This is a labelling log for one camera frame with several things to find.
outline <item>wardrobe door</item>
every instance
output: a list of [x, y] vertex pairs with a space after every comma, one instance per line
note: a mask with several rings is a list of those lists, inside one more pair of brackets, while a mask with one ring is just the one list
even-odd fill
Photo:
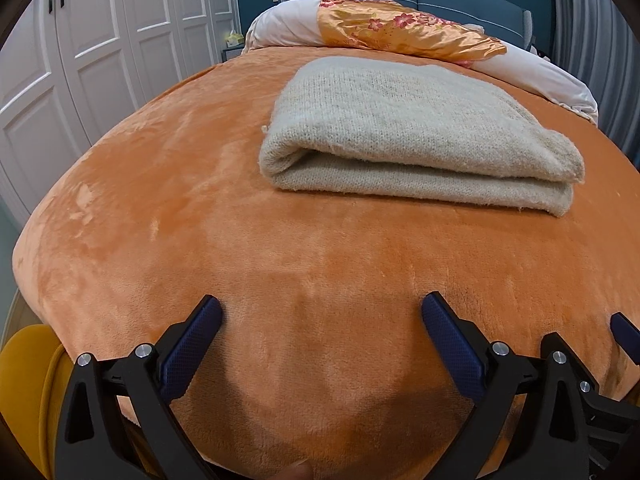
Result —
[[56, 39], [54, 0], [33, 0], [0, 50], [0, 193], [24, 225], [90, 147]]
[[218, 47], [217, 54], [220, 56], [220, 51], [226, 48], [226, 38], [231, 30], [235, 29], [236, 32], [240, 32], [238, 2], [236, 0], [209, 0], [209, 7]]
[[187, 75], [220, 62], [213, 39], [209, 0], [174, 0]]
[[145, 103], [122, 0], [55, 0], [66, 80], [92, 143]]
[[124, 0], [133, 57], [147, 101], [187, 76], [174, 0]]

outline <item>blue textured pad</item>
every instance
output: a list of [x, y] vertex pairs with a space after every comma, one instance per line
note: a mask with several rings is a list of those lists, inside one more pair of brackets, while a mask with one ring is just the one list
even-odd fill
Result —
[[640, 365], [640, 330], [621, 312], [611, 316], [609, 326], [616, 343], [636, 365]]
[[435, 294], [422, 300], [422, 320], [460, 395], [476, 404], [484, 397], [484, 365]]
[[162, 362], [160, 395], [167, 404], [183, 396], [209, 345], [222, 325], [222, 307], [216, 298], [203, 305]]

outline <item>human thumb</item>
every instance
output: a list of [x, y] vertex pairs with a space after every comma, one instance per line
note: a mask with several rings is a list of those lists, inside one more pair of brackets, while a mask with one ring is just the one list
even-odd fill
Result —
[[280, 471], [276, 476], [272, 476], [269, 480], [313, 480], [314, 470], [311, 464], [307, 460], [302, 462], [296, 462], [290, 465], [283, 471]]

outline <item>folded knit blanket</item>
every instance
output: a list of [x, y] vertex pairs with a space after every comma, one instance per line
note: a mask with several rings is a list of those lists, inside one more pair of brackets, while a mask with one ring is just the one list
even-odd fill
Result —
[[566, 213], [584, 162], [507, 92], [436, 65], [324, 57], [276, 101], [274, 186]]

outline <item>striped curtain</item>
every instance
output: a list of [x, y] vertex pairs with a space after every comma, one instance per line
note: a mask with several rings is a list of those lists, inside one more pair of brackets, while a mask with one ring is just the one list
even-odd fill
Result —
[[556, 0], [553, 62], [589, 87], [600, 129], [640, 169], [640, 44], [611, 0]]

